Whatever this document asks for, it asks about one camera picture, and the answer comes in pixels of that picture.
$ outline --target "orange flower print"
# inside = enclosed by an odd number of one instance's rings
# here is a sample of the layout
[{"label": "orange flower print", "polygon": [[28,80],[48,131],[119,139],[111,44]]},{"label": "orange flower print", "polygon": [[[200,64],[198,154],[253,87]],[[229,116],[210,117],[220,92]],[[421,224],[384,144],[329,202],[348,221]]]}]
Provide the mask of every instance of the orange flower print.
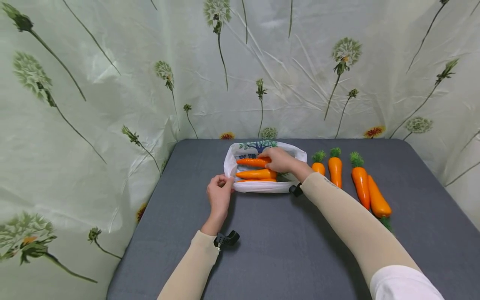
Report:
[{"label": "orange flower print", "polygon": [[140,208],[137,210],[137,224],[138,224],[138,223],[140,222],[140,220],[142,219],[146,207],[147,207],[147,203],[144,203],[144,204],[142,204],[142,205],[140,206]]},{"label": "orange flower print", "polygon": [[233,140],[235,138],[235,135],[233,132],[224,132],[220,135],[220,140]]},{"label": "orange flower print", "polygon": [[374,137],[377,137],[377,136],[381,135],[384,132],[385,132],[385,126],[375,126],[375,127],[372,127],[370,129],[368,129],[367,131],[365,131],[363,136],[366,139],[372,139]]}]

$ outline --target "orange carrot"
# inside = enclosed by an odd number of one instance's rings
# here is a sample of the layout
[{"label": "orange carrot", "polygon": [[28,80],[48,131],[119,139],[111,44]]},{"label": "orange carrot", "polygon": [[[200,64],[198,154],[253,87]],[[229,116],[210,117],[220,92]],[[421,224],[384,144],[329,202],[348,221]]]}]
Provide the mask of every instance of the orange carrot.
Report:
[{"label": "orange carrot", "polygon": [[265,165],[271,163],[272,160],[269,157],[262,158],[244,158],[237,160],[237,164],[251,167],[265,168]]},{"label": "orange carrot", "polygon": [[269,169],[243,171],[237,173],[237,177],[242,179],[275,179],[276,172]]},{"label": "orange carrot", "polygon": [[271,181],[271,182],[276,182],[276,179],[272,179],[272,178],[267,178],[267,179],[244,179],[244,180],[239,180],[237,182],[247,182],[247,181]]},{"label": "orange carrot", "polygon": [[390,215],[392,214],[392,209],[388,202],[383,197],[382,193],[378,189],[377,184],[373,178],[368,176],[368,189],[370,190],[370,202],[372,203],[372,212],[375,217],[380,219],[380,222],[387,227],[389,231],[392,231],[390,225]]},{"label": "orange carrot", "polygon": [[312,156],[312,159],[313,159],[312,169],[315,172],[322,174],[323,176],[325,176],[325,166],[322,164],[322,160],[324,158],[325,158],[324,150],[318,151]]},{"label": "orange carrot", "polygon": [[328,170],[330,171],[330,181],[339,188],[342,188],[342,161],[340,148],[333,148],[330,151],[330,159],[328,160]]},{"label": "orange carrot", "polygon": [[370,210],[370,192],[368,189],[368,174],[363,168],[363,158],[358,152],[350,153],[350,162],[352,163],[352,179],[357,189],[357,195],[360,203],[367,210]]}]

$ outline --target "gray table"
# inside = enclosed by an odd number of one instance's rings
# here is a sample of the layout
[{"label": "gray table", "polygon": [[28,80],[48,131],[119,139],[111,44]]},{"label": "gray table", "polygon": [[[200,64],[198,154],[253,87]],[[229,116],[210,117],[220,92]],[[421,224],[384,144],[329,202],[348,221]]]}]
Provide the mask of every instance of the gray table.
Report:
[{"label": "gray table", "polygon": [[[480,233],[407,143],[281,141],[309,157],[341,147],[344,190],[355,198],[348,154],[360,152],[393,209],[395,235],[425,275],[446,299],[480,299]],[[223,173],[231,144],[185,140],[176,145],[107,299],[156,299],[208,217],[205,188]],[[240,233],[240,241],[221,252],[205,300],[371,298],[355,258],[304,196],[236,193],[223,232],[231,230]]]}]

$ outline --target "plastic bag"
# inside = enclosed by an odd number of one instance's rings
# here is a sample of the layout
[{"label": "plastic bag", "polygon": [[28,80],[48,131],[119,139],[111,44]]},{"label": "plastic bag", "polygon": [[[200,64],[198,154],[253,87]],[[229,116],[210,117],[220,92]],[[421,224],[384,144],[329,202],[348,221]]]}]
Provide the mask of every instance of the plastic bag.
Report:
[{"label": "plastic bag", "polygon": [[[275,141],[236,143],[230,146],[227,152],[227,156],[225,157],[225,162],[223,164],[223,170],[225,172],[225,175],[231,177],[235,176],[235,174],[237,174],[238,172],[258,169],[249,166],[239,166],[237,165],[237,159],[257,158],[260,153],[270,147],[280,147],[296,159],[307,162],[307,153],[290,144]],[[293,176],[291,176],[291,174],[285,175],[284,178],[286,178],[287,181],[236,182],[241,178],[235,176],[235,183],[233,184],[233,186],[238,192],[287,193],[290,186],[297,185],[299,183]]]}]

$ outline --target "curtain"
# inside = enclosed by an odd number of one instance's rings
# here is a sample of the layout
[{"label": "curtain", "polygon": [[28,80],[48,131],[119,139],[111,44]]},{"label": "curtain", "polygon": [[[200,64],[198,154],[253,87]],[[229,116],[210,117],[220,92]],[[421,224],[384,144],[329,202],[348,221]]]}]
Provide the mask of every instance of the curtain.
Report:
[{"label": "curtain", "polygon": [[104,299],[187,138],[400,139],[480,228],[479,3],[6,0],[2,295]]}]

